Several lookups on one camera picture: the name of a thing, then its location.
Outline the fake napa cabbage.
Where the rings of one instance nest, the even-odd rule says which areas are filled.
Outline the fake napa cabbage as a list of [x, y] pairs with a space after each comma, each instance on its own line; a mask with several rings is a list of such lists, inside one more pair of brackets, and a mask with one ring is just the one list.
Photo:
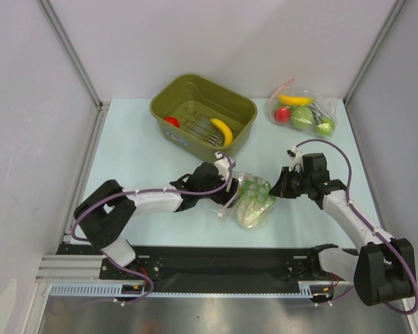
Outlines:
[[276, 201], [269, 195], [270, 183], [251, 173], [239, 178], [240, 192], [236, 206], [237, 221], [245, 229], [255, 229], [265, 223]]

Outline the clear zip top bag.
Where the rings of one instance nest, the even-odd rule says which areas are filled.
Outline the clear zip top bag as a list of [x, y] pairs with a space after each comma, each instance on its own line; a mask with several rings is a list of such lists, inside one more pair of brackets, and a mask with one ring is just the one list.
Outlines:
[[217, 216], [223, 221], [235, 221], [244, 229], [256, 229], [267, 221], [276, 202], [276, 197], [269, 194], [271, 185], [251, 173], [234, 172], [233, 176], [239, 182], [238, 190]]

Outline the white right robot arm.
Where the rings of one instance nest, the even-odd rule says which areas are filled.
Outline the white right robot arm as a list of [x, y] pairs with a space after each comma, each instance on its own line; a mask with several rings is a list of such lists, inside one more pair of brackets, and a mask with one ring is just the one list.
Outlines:
[[324, 154], [302, 154], [296, 148], [287, 153], [292, 163], [282, 168], [270, 195], [287, 199], [308, 196], [338, 223], [357, 251], [351, 255], [338, 246], [317, 246], [318, 255], [307, 262], [309, 274], [315, 279], [338, 275], [354, 285], [368, 306], [416, 297], [413, 245], [373, 226], [358, 212], [347, 186], [330, 178]]

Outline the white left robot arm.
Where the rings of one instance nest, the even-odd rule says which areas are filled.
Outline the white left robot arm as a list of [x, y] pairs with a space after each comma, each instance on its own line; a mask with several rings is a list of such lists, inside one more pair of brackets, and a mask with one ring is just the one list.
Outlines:
[[115, 270], [124, 278], [139, 272], [137, 254], [122, 237], [134, 216], [155, 212], [182, 212], [209, 199], [230, 207], [239, 182], [233, 176], [235, 162], [221, 157], [203, 162], [192, 174], [185, 174], [166, 186], [128, 191], [116, 180], [107, 180], [74, 211], [71, 237], [88, 242], [91, 247], [115, 262]]

